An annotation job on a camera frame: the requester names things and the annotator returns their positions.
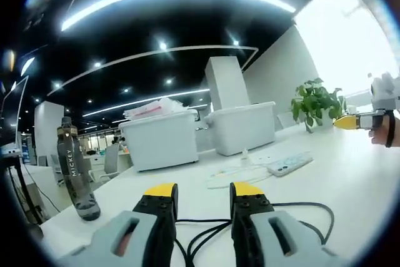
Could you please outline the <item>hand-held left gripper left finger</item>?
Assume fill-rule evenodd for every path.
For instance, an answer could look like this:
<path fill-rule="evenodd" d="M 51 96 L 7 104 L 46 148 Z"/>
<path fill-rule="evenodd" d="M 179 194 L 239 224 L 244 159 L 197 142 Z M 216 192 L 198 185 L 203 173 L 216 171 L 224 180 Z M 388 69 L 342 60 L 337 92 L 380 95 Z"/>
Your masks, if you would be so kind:
<path fill-rule="evenodd" d="M 58 266 L 169 266 L 176 239 L 178 186 L 146 190 L 131 211 L 96 230 L 91 242 L 58 260 Z"/>

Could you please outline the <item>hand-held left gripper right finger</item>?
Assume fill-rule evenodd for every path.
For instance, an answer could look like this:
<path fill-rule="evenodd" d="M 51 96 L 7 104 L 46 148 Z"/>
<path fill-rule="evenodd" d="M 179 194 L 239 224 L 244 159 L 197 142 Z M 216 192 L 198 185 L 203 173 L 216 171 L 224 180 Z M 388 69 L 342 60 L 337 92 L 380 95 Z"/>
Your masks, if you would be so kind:
<path fill-rule="evenodd" d="M 259 188 L 233 182 L 229 190 L 236 266 L 344 266 L 311 228 L 276 211 Z"/>

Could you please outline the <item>person's right hand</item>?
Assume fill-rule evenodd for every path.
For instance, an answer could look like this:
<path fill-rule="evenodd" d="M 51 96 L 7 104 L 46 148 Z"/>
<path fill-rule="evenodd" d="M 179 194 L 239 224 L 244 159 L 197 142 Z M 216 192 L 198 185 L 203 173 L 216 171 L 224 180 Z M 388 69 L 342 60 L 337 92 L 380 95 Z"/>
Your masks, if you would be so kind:
<path fill-rule="evenodd" d="M 391 146 L 399 147 L 399 119 L 394 118 L 394 121 L 395 121 L 395 128 Z M 379 145 L 386 144 L 389 134 L 389 125 L 390 125 L 390 117 L 385 116 L 382 121 L 382 125 L 379 128 L 375 130 L 370 130 L 370 132 L 368 132 L 372 144 L 379 144 Z"/>

